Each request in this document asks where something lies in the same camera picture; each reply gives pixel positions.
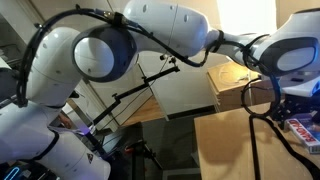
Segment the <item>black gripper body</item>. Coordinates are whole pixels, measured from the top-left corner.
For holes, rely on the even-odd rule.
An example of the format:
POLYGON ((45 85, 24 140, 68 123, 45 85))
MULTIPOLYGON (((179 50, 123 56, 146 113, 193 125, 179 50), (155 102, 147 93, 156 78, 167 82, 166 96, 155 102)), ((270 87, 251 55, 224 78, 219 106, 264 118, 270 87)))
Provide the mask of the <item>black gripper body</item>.
POLYGON ((320 95, 312 97, 300 97, 295 95, 286 95, 283 102, 272 112, 271 119, 280 123, 280 128, 284 128, 284 121, 298 114, 311 114, 311 120, 314 123, 320 122, 320 95))

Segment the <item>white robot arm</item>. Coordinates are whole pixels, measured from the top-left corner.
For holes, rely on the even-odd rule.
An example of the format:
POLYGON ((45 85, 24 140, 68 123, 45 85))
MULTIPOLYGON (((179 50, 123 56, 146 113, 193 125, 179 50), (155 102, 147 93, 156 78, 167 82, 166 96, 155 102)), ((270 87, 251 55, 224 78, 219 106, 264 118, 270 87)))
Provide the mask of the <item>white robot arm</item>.
POLYGON ((293 13, 272 34, 232 35, 206 16, 157 0, 130 0, 121 13, 80 8, 101 25, 79 32, 60 27, 59 13, 29 41, 17 72, 1 69, 0 162, 35 161, 65 180, 108 180, 110 164, 72 132, 57 132, 57 118, 81 79, 112 82, 128 73, 139 53, 169 54, 192 65, 199 52, 217 53, 272 79, 276 90, 311 97, 319 82, 317 8, 293 13))

